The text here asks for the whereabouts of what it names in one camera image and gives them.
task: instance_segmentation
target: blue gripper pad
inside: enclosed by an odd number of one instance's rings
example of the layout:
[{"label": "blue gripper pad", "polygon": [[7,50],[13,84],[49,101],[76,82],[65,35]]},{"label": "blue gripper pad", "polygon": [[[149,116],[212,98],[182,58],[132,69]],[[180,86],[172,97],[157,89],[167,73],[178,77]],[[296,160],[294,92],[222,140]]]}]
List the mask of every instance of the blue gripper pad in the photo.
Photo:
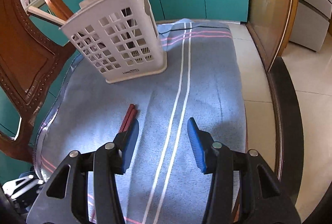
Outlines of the blue gripper pad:
[{"label": "blue gripper pad", "polygon": [[187,131],[197,167],[204,174],[213,172],[215,156],[211,149],[214,142],[212,136],[206,131],[199,130],[193,117],[188,120]]},{"label": "blue gripper pad", "polygon": [[138,138],[138,132],[139,132],[139,123],[136,118],[133,119],[127,134],[127,139],[125,140],[125,144],[123,145],[122,149],[122,171],[123,173],[126,172],[126,170],[130,166],[130,162],[132,161],[132,155],[134,153],[135,145]]}]

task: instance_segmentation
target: metal rivet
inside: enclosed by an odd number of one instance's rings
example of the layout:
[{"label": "metal rivet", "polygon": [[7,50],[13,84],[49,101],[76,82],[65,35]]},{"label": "metal rivet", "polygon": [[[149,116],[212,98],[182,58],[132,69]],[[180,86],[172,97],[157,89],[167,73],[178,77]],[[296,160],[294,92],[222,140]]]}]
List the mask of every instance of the metal rivet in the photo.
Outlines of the metal rivet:
[{"label": "metal rivet", "polygon": [[214,143],[212,144],[212,147],[215,148],[215,149],[219,149],[219,148],[222,147],[222,144],[221,144],[220,142],[214,142]]},{"label": "metal rivet", "polygon": [[251,155],[252,157],[256,157],[256,156],[258,156],[258,152],[255,149],[251,149],[249,151],[249,155]]},{"label": "metal rivet", "polygon": [[78,155],[78,151],[77,151],[77,150],[71,151],[71,152],[69,153],[69,156],[72,157],[72,158],[77,157],[77,155]]},{"label": "metal rivet", "polygon": [[107,144],[105,144],[105,149],[113,149],[114,146],[115,146],[114,143],[107,143]]}]

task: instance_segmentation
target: white appliance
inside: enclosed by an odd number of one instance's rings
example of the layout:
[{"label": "white appliance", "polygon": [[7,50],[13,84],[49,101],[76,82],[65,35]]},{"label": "white appliance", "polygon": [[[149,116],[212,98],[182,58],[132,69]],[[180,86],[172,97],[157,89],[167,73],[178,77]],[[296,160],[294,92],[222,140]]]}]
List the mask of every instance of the white appliance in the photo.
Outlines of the white appliance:
[{"label": "white appliance", "polygon": [[330,24],[332,0],[299,0],[290,41],[319,51]]}]

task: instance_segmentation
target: brand logo on basket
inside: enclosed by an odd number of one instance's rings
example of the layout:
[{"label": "brand logo on basket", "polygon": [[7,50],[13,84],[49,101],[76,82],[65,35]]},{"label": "brand logo on basket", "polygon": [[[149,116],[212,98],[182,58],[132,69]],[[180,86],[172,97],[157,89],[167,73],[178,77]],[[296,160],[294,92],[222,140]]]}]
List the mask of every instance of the brand logo on basket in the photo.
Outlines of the brand logo on basket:
[{"label": "brand logo on basket", "polygon": [[127,73],[138,72],[138,71],[139,71],[138,69],[134,69],[134,70],[125,71],[125,72],[122,72],[122,73],[127,74]]}]

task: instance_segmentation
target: tile floor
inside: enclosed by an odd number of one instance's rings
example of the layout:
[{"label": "tile floor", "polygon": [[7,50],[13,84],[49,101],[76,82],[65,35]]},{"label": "tile floor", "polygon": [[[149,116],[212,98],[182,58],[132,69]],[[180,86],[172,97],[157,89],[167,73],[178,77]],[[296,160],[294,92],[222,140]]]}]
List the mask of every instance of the tile floor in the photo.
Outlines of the tile floor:
[{"label": "tile floor", "polygon": [[318,53],[289,43],[282,58],[297,93],[303,123],[304,167],[296,207],[304,221],[332,180],[332,37],[326,36]]},{"label": "tile floor", "polygon": [[270,89],[256,46],[244,25],[228,24],[233,35],[246,108],[248,148],[257,149],[274,169],[276,130]]}]

